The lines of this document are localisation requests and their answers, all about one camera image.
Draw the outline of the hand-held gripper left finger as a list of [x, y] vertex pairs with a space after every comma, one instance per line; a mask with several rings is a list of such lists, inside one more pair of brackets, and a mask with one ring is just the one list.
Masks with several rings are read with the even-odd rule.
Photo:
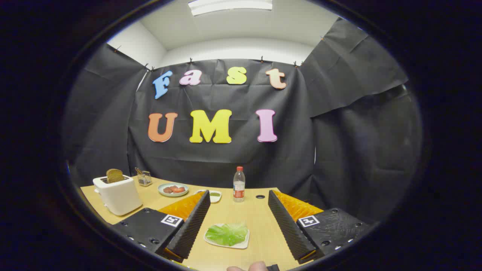
[[112, 229], [151, 253], [181, 263], [191, 252], [210, 204], [205, 190], [159, 210], [143, 208]]

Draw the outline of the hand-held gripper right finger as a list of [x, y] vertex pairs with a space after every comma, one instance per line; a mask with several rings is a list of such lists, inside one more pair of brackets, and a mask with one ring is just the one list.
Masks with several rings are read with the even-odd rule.
[[276, 190], [270, 190], [267, 204], [299, 264], [332, 254], [371, 227], [340, 208], [322, 210]]

